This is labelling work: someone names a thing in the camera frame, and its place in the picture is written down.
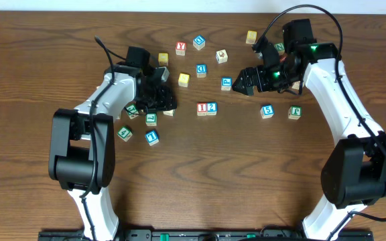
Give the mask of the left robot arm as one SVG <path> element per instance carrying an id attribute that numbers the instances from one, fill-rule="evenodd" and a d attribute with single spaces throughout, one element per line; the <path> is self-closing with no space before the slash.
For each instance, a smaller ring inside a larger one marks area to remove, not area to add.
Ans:
<path id="1" fill-rule="evenodd" d="M 83 230 L 40 232 L 39 240 L 114 240 L 119 229 L 108 186 L 115 170 L 114 123 L 130 102 L 155 114 L 174 110 L 166 67 L 153 67 L 150 53 L 129 47 L 111 63 L 102 84 L 82 104 L 58 109 L 52 120 L 48 172 L 75 201 Z"/>

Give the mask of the red I wooden block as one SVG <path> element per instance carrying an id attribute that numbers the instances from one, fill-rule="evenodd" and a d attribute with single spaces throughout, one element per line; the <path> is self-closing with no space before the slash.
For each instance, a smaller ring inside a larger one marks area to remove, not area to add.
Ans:
<path id="1" fill-rule="evenodd" d="M 197 115 L 198 116 L 206 116 L 208 113 L 207 103 L 200 102 L 197 104 Z"/>

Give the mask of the red A wooden block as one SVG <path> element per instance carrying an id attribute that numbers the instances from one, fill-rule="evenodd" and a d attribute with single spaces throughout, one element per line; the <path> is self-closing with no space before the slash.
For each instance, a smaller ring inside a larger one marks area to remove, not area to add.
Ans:
<path id="1" fill-rule="evenodd" d="M 163 114 L 167 116 L 174 116 L 175 109 L 163 111 Z"/>

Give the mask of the blue 2 wooden block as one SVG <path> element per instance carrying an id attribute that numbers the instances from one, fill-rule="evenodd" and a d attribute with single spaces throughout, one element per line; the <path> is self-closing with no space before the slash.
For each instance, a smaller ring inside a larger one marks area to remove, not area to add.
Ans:
<path id="1" fill-rule="evenodd" d="M 216 115 L 218 111 L 217 103 L 216 102 L 207 102 L 206 103 L 207 107 L 207 115 Z"/>

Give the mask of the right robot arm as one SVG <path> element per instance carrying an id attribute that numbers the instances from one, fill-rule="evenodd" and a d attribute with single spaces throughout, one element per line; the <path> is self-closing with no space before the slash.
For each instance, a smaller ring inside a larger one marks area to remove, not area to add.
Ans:
<path id="1" fill-rule="evenodd" d="M 386 132 L 350 84 L 341 46 L 318 42 L 309 19 L 293 20 L 282 32 L 283 51 L 265 36 L 253 44 L 263 62 L 241 70 L 232 89 L 250 96 L 289 92 L 298 83 L 313 94 L 335 146 L 320 176 L 323 195 L 302 230 L 309 240 L 336 240 L 353 217 L 386 197 Z"/>

